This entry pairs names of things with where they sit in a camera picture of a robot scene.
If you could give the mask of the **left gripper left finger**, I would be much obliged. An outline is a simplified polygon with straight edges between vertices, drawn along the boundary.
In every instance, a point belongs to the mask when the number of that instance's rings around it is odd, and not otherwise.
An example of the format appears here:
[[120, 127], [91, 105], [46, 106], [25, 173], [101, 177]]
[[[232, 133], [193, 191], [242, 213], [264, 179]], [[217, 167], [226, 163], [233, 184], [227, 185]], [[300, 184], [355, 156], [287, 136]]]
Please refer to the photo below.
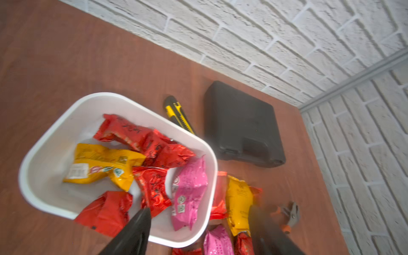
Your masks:
[[140, 209], [100, 255], [145, 255], [152, 218], [150, 209]]

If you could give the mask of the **yellow tea bag packet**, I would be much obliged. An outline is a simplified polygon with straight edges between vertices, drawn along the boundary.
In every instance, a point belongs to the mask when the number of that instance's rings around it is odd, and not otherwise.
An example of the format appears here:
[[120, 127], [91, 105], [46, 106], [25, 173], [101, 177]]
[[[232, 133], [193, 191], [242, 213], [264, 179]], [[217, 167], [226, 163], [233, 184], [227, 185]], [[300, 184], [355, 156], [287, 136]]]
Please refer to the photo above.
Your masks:
[[232, 235], [235, 237], [241, 232], [249, 235], [249, 210], [252, 205], [258, 205], [262, 189], [249, 186], [244, 180], [228, 176], [226, 192], [227, 223]]

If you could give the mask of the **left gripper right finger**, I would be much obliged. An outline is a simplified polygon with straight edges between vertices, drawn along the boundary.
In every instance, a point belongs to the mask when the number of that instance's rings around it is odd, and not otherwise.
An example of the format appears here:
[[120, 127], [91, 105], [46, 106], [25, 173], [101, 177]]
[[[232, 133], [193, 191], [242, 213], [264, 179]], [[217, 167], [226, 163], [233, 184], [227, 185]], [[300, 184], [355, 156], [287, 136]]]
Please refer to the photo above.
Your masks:
[[248, 221], [255, 255], [305, 255], [260, 207], [250, 207]]

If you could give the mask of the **pink tea bag packet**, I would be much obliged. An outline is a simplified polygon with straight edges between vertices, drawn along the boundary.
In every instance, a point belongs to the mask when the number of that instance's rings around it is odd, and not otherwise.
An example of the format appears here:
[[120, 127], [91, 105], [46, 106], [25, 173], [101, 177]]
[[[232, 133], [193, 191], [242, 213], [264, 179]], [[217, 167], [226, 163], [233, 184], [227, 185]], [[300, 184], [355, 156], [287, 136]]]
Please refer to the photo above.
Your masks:
[[231, 239], [223, 225], [217, 225], [213, 230], [206, 231], [204, 255], [234, 255]]

